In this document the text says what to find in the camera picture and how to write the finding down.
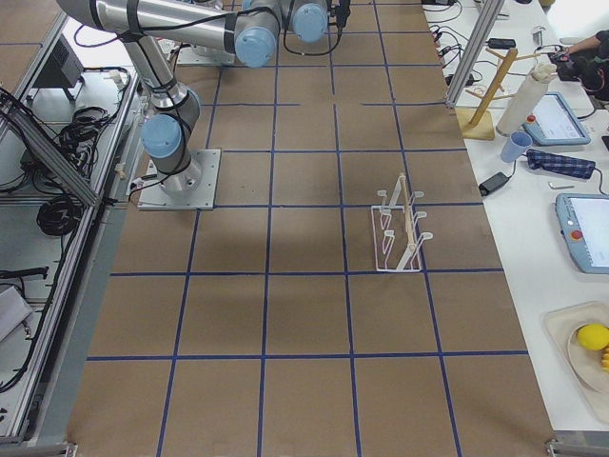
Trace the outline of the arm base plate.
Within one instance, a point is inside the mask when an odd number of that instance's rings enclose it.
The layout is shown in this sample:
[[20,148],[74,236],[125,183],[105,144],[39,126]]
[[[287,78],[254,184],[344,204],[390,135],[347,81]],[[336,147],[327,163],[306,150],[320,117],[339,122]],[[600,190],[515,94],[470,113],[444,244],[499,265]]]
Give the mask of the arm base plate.
[[153,179],[153,186],[139,193],[138,209],[213,209],[221,151],[196,149],[190,154],[191,162],[185,171],[169,177],[162,185]]
[[188,67],[220,67],[234,64],[235,55],[224,50],[216,50],[203,46],[177,46],[174,49],[178,66]]

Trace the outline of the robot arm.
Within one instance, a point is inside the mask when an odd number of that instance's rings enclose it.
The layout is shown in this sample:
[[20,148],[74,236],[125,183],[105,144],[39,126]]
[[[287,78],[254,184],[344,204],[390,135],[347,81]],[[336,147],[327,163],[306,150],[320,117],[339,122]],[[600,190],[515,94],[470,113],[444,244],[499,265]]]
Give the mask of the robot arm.
[[194,189],[202,176],[187,143],[200,116],[199,103],[179,82],[159,39],[223,50],[251,68],[263,66],[277,47],[282,27],[278,1],[253,1],[246,10],[218,10],[184,1],[62,1],[71,18],[112,32],[124,44],[150,95],[154,113],[142,141],[166,193]]
[[305,43],[319,41],[325,35],[331,18],[335,19],[336,27],[341,30],[350,15],[350,1],[333,5],[325,0],[284,0],[280,5],[284,29],[293,32]]

